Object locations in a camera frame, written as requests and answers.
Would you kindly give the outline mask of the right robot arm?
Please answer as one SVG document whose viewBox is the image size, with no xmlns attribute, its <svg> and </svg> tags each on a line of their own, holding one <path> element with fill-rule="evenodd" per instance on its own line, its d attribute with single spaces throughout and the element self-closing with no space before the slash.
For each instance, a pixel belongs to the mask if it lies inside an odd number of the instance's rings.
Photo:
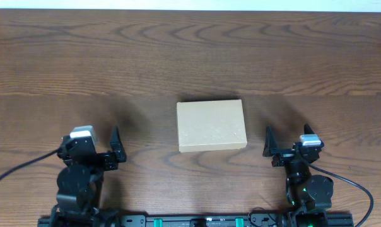
<svg viewBox="0 0 381 227">
<path fill-rule="evenodd" d="M 332 206 L 333 181 L 312 175 L 309 165 L 319 159 L 324 143 L 308 124 L 291 148 L 278 148 L 271 127 L 266 127 L 262 155 L 272 158 L 273 167 L 284 167 L 286 198 L 292 205 L 276 218 L 278 226 L 328 226 L 326 210 Z"/>
</svg>

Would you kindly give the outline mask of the cardboard box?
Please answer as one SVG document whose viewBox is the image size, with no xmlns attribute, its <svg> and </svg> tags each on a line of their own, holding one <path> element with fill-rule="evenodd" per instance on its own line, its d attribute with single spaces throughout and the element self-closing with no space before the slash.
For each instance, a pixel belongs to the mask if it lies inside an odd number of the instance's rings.
<svg viewBox="0 0 381 227">
<path fill-rule="evenodd" d="M 245 148 L 242 101 L 178 102 L 177 134 L 181 153 Z"/>
</svg>

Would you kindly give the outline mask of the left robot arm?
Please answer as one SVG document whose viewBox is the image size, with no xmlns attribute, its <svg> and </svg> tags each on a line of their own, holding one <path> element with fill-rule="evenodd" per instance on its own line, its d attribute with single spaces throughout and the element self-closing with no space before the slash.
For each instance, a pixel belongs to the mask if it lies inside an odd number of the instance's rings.
<svg viewBox="0 0 381 227">
<path fill-rule="evenodd" d="M 117 211 L 99 210 L 104 173 L 117 170 L 127 161 L 115 126 L 110 137 L 110 150 L 96 152 L 97 137 L 93 126 L 74 128 L 62 138 L 57 156 L 66 167 L 58 174 L 57 205 L 49 226 L 119 226 Z"/>
</svg>

